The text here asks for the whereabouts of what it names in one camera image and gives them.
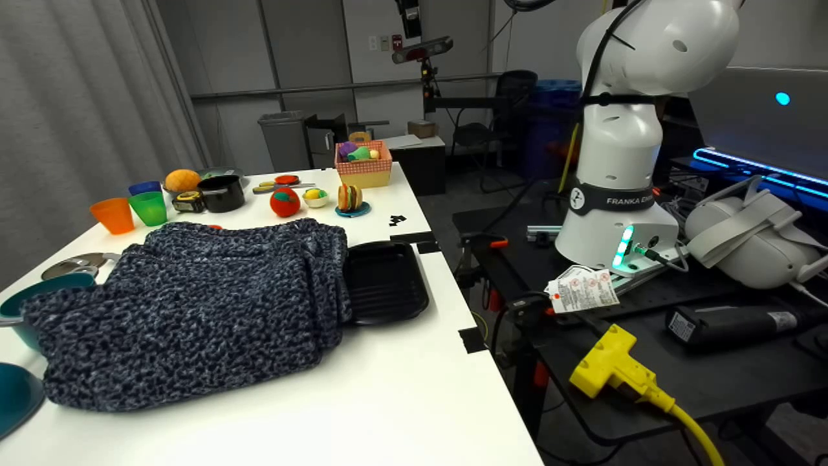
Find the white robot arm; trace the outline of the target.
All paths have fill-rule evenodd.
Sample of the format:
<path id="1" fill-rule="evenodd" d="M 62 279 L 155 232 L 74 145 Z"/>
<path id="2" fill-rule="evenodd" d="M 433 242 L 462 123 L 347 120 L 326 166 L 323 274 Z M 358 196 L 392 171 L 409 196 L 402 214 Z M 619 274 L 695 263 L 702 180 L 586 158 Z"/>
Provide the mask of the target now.
<path id="1" fill-rule="evenodd" d="M 612 267 L 629 241 L 675 246 L 678 219 L 652 195 L 657 100 L 689 96 L 732 59 L 741 0 L 632 0 L 578 42 L 581 158 L 556 252 Z"/>

